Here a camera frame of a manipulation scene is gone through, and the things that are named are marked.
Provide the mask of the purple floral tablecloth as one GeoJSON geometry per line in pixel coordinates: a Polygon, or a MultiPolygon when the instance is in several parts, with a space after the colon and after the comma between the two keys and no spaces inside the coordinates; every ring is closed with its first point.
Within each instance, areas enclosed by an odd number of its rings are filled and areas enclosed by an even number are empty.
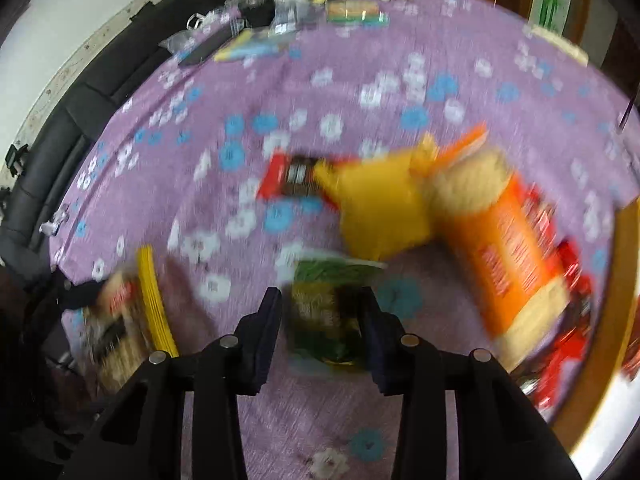
{"type": "Polygon", "coordinates": [[[430,216],[425,176],[439,156],[502,151],[524,193],[555,206],[600,315],[616,212],[635,200],[639,118],[598,70],[483,0],[379,3],[384,26],[321,20],[282,53],[193,67],[167,60],[112,116],[62,203],[53,262],[100,291],[149,245],[179,355],[154,352],[117,392],[87,370],[82,310],[70,348],[101,420],[66,467],[71,479],[574,479],[551,424],[574,388],[541,412],[488,337],[470,276],[430,216]],[[340,213],[320,198],[256,197],[276,153],[351,162],[438,145],[414,158],[433,229],[384,263],[369,287],[401,337],[402,393],[383,396],[364,364],[334,370],[288,351],[286,288],[307,249],[347,253],[340,213]],[[268,287],[282,320],[267,382],[235,391],[240,319],[268,287]]]}

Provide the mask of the green pea snack packet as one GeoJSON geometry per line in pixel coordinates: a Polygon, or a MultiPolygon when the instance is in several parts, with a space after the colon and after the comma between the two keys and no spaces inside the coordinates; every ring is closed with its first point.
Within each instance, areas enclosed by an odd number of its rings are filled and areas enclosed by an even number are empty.
{"type": "Polygon", "coordinates": [[[284,327],[288,351],[305,364],[356,370],[364,364],[357,296],[386,269],[384,263],[307,249],[288,283],[284,327]]]}

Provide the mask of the beige barcode cracker package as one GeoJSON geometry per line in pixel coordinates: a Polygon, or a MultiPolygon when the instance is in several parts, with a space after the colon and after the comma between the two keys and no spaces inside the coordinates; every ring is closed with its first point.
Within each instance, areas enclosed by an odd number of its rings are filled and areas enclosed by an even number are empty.
{"type": "Polygon", "coordinates": [[[149,245],[137,250],[132,266],[112,274],[82,316],[81,348],[101,392],[117,392],[154,352],[179,355],[149,245]]]}

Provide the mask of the yellow taped white tray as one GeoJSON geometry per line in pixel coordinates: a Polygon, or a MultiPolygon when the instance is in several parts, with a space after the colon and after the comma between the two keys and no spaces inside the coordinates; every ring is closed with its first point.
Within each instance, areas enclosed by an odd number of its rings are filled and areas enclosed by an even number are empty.
{"type": "Polygon", "coordinates": [[[610,466],[639,419],[639,381],[622,364],[639,297],[639,203],[616,212],[608,281],[596,329],[574,388],[551,424],[584,479],[610,466]]]}

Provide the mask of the yellow snack packet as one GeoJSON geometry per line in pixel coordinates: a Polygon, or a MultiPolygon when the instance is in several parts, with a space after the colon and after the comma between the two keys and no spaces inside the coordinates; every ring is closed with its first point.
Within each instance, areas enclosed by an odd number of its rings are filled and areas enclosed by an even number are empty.
{"type": "Polygon", "coordinates": [[[416,157],[430,164],[438,145],[429,133],[412,148],[384,156],[314,166],[314,183],[337,206],[340,232],[354,258],[386,261],[433,238],[420,184],[410,174],[416,157]]]}

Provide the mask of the blue yellow booklet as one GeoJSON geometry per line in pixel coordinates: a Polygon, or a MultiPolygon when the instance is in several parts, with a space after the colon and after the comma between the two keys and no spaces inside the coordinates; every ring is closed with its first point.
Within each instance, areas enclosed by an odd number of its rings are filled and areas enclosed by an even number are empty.
{"type": "Polygon", "coordinates": [[[296,36],[296,32],[277,34],[269,28],[243,29],[238,36],[216,51],[213,61],[227,63],[279,55],[292,44],[296,36]]]}

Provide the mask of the orange cracker package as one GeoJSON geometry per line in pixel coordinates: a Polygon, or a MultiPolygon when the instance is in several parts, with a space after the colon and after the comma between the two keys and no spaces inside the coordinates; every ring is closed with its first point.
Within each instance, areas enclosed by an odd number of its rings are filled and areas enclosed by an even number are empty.
{"type": "Polygon", "coordinates": [[[515,370],[570,303],[559,260],[527,217],[520,176],[494,148],[442,155],[425,194],[435,229],[470,276],[498,361],[515,370]]]}

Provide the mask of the black phone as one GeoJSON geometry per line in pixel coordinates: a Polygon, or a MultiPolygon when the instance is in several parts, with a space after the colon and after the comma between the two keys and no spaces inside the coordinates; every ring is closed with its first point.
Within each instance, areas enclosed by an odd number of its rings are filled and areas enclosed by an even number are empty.
{"type": "Polygon", "coordinates": [[[179,63],[179,67],[192,67],[200,65],[210,58],[215,52],[232,39],[233,32],[230,25],[221,27],[212,36],[209,36],[190,52],[179,63]]]}

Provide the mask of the red black candy packet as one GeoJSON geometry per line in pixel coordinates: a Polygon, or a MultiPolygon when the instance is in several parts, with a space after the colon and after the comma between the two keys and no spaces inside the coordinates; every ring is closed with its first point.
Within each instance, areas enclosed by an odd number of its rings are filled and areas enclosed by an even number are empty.
{"type": "Polygon", "coordinates": [[[320,198],[329,207],[336,209],[336,203],[321,191],[314,180],[314,168],[323,157],[286,154],[273,154],[266,173],[258,186],[257,198],[276,200],[277,198],[320,198]]]}

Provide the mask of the green bordered booklet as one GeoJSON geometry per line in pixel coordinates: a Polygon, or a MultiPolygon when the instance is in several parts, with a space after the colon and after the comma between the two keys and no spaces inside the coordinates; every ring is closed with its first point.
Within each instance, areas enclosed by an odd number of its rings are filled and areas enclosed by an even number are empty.
{"type": "Polygon", "coordinates": [[[337,25],[384,26],[388,16],[374,0],[331,0],[326,5],[326,20],[337,25]]]}

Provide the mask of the black sofa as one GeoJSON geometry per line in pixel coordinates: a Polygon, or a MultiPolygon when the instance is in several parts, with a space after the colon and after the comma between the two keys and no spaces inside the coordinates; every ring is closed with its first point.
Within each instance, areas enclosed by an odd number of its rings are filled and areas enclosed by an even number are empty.
{"type": "Polygon", "coordinates": [[[20,162],[1,189],[1,260],[21,281],[47,275],[47,237],[39,232],[60,206],[80,164],[112,116],[169,58],[160,43],[186,28],[191,15],[227,0],[149,2],[77,76],[27,148],[10,148],[4,166],[20,162]]]}

